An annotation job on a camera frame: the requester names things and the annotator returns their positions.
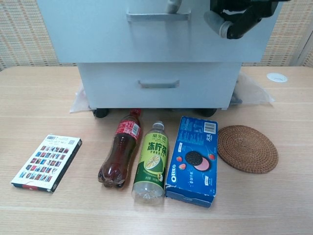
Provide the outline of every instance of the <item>oreo logo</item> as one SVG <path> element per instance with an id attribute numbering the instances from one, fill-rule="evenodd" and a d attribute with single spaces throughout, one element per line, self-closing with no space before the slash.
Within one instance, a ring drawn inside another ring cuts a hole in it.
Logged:
<path id="1" fill-rule="evenodd" d="M 173 183 L 176 183 L 177 178 L 176 178 L 176 165 L 172 165 L 172 172 L 171 172 L 171 180 Z"/>

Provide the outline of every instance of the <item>barcode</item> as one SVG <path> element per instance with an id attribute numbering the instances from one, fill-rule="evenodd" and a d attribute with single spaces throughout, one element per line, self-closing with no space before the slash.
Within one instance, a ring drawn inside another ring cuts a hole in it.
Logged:
<path id="1" fill-rule="evenodd" d="M 205 176 L 205 178 L 204 178 L 204 184 L 205 184 L 206 186 L 209 186 L 209 177 Z"/>
<path id="2" fill-rule="evenodd" d="M 134 136 L 138 135 L 138 131 L 139 131 L 139 126 L 137 124 L 134 124 L 133 129 L 132 129 L 132 134 Z"/>
<path id="3" fill-rule="evenodd" d="M 204 132 L 205 133 L 216 134 L 216 124 L 215 123 L 210 123 L 210 122 L 205 122 L 204 123 Z"/>
<path id="4" fill-rule="evenodd" d="M 179 143 L 179 146 L 178 146 L 178 152 L 179 152 L 179 153 L 181 153 L 181 148 L 182 148 L 182 142 L 180 142 L 180 143 Z"/>

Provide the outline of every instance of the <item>plastic bag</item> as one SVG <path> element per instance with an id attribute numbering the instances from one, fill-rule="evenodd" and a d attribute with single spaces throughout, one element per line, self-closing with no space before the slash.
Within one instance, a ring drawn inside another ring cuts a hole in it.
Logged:
<path id="1" fill-rule="evenodd" d="M 89 102 L 86 96 L 83 83 L 80 84 L 79 90 L 75 94 L 76 94 L 76 97 L 75 97 L 74 103 L 72 104 L 70 108 L 70 111 L 69 111 L 70 113 L 92 110 L 89 106 Z"/>
<path id="2" fill-rule="evenodd" d="M 274 102 L 275 99 L 257 82 L 243 72 L 238 80 L 230 104 L 262 104 Z"/>

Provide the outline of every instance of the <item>playing cards box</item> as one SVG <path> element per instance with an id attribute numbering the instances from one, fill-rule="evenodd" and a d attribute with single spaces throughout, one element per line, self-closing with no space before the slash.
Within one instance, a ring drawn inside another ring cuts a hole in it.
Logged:
<path id="1" fill-rule="evenodd" d="M 80 138 L 48 135 L 11 184 L 54 192 L 81 145 Z"/>

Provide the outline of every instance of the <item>round rattan coaster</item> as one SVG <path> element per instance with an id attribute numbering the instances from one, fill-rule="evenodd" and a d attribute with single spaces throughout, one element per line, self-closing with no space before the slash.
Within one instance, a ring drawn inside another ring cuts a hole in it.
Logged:
<path id="1" fill-rule="evenodd" d="M 274 144 L 261 132 L 247 126 L 221 129 L 218 154 L 233 168 L 249 173 L 267 173 L 278 163 Z"/>

